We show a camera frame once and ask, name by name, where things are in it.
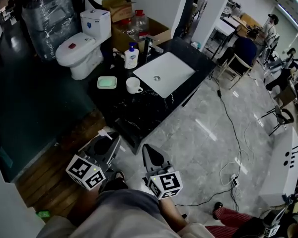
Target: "marble floor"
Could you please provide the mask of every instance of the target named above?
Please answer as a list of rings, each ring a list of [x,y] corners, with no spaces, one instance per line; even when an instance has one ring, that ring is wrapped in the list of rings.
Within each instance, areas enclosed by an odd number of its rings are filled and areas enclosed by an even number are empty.
[[[214,77],[217,77],[219,70],[216,68]],[[229,74],[224,73],[219,83],[222,100],[243,150],[242,164],[247,171],[247,174],[240,171],[236,201],[241,213],[258,217],[268,208],[258,192],[266,177],[274,138],[287,128],[282,126],[269,137],[273,127],[277,125],[276,118],[269,115],[257,121],[276,103],[265,89],[264,70],[258,63],[254,66],[251,77],[256,78],[256,82],[246,76],[231,90],[228,90],[233,84]],[[172,164],[180,171],[184,188],[178,196],[173,197],[176,204],[199,204],[215,193],[230,189],[230,185],[223,186],[220,180],[220,170],[228,162],[233,163],[222,171],[223,183],[228,183],[230,176],[238,173],[239,165],[234,159],[239,154],[239,147],[224,105],[217,95],[218,88],[214,79],[205,79],[187,105],[179,107],[146,139],[146,143],[167,152]],[[131,188],[144,188],[142,178],[146,170],[142,155],[135,156],[126,143],[123,146],[127,151],[121,151],[114,164],[125,172],[127,184]],[[182,214],[188,215],[189,221],[204,224],[218,201],[225,207],[234,209],[229,192],[217,195],[201,206],[179,206],[178,209]]]

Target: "marble countertop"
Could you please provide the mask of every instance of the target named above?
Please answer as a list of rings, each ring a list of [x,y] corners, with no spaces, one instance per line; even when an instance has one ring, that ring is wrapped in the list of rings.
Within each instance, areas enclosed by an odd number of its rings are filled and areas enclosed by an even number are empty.
[[[134,95],[127,92],[126,80],[136,77],[133,72],[141,67],[143,62],[135,69],[125,69],[123,64],[107,69],[102,76],[116,76],[116,89],[98,89],[97,79],[89,83],[88,94],[91,99],[105,116],[108,125],[118,130],[134,153],[142,140],[182,105],[216,66],[208,57],[178,37],[159,46],[164,49],[164,54],[173,53],[196,71],[167,98],[160,97],[143,81],[143,92]],[[158,56],[160,54],[153,52],[148,61]]]

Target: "soap dish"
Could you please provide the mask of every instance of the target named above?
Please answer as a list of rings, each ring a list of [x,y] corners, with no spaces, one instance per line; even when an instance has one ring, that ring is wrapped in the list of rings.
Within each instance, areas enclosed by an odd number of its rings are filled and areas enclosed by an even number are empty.
[[[97,81],[98,89],[115,89],[117,86],[117,77],[105,76],[99,77]]]

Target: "toilet seat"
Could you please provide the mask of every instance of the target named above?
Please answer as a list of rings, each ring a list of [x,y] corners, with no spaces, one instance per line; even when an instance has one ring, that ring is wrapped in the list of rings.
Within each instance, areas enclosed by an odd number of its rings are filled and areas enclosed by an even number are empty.
[[[100,41],[84,33],[78,33],[63,42],[56,50],[58,63],[68,67],[83,59],[100,45]]]

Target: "red button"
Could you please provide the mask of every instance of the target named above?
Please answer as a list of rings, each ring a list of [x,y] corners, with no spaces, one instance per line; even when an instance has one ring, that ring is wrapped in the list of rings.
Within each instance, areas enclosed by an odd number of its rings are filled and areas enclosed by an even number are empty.
[[[72,44],[69,45],[69,48],[70,48],[70,49],[73,49],[73,48],[75,48],[75,47],[76,47],[76,44],[75,44],[75,43],[72,43]]]

